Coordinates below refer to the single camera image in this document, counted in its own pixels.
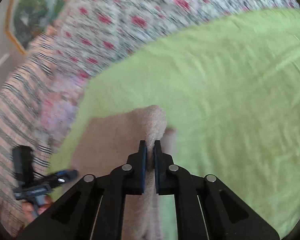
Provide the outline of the person's left hand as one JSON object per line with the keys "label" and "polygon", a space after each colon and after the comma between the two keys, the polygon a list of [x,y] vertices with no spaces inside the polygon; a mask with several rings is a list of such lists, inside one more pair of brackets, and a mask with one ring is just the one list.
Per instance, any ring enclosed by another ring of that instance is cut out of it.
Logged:
{"label": "person's left hand", "polygon": [[34,207],[31,203],[22,202],[21,206],[27,222],[32,223],[37,218],[37,216],[44,213],[52,204],[53,204],[52,198],[50,196],[45,196],[44,205],[41,206],[37,211],[38,215],[34,213]]}

